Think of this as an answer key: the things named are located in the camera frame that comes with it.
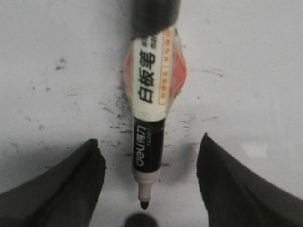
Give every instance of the marker label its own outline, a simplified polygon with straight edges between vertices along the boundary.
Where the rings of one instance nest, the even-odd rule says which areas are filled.
[[[154,122],[166,117],[174,28],[134,40],[133,114]]]
[[[165,119],[145,122],[134,119],[134,169],[150,173],[161,166]]]

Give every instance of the deli logo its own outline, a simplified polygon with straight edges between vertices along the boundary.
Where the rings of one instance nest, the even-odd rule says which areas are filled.
[[[146,127],[137,125],[136,129],[136,164],[137,166],[142,167],[144,165],[144,151],[145,151],[145,143],[146,143]]]

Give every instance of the black object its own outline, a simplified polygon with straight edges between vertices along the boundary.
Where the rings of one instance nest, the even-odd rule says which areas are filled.
[[[49,171],[1,194],[0,226],[86,227],[105,168],[97,140],[88,140]]]
[[[133,0],[133,38],[154,35],[172,26],[179,15],[181,0]]]
[[[303,201],[267,182],[205,134],[198,179],[210,227],[303,227]]]
[[[134,119],[134,169],[151,173],[161,167],[165,119],[157,122]]]
[[[148,208],[149,202],[140,202],[140,206],[143,210],[146,210]]]
[[[133,214],[127,218],[123,227],[157,227],[157,222],[151,216],[143,213]]]

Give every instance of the marker tip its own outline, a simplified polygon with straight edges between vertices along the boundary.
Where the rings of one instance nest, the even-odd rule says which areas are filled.
[[[146,210],[148,207],[148,202],[140,202],[140,206],[142,207],[143,210]]]

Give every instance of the black marker cap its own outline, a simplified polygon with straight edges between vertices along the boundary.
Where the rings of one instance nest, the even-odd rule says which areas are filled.
[[[154,35],[172,26],[179,15],[181,0],[133,0],[133,38]]]

